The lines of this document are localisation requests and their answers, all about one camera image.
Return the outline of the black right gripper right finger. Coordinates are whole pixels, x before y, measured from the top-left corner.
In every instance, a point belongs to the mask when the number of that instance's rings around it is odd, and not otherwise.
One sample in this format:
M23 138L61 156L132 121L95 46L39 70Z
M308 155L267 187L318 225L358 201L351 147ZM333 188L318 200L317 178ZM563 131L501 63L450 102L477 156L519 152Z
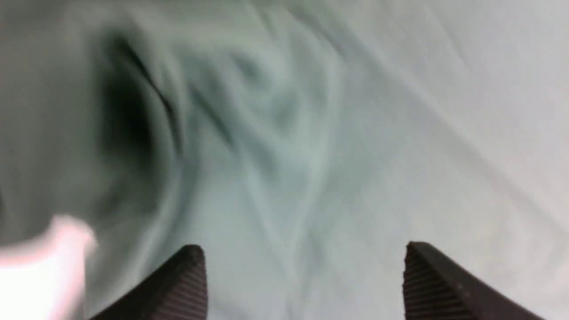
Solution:
M537 320L427 242L406 247L403 283L407 320Z

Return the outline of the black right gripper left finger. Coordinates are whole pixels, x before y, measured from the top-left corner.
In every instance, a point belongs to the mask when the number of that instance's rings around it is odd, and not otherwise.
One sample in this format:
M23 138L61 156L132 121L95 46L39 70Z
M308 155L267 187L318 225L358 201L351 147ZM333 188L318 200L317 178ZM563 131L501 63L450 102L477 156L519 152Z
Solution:
M94 320L205 320L206 259L199 245L185 245L144 281Z

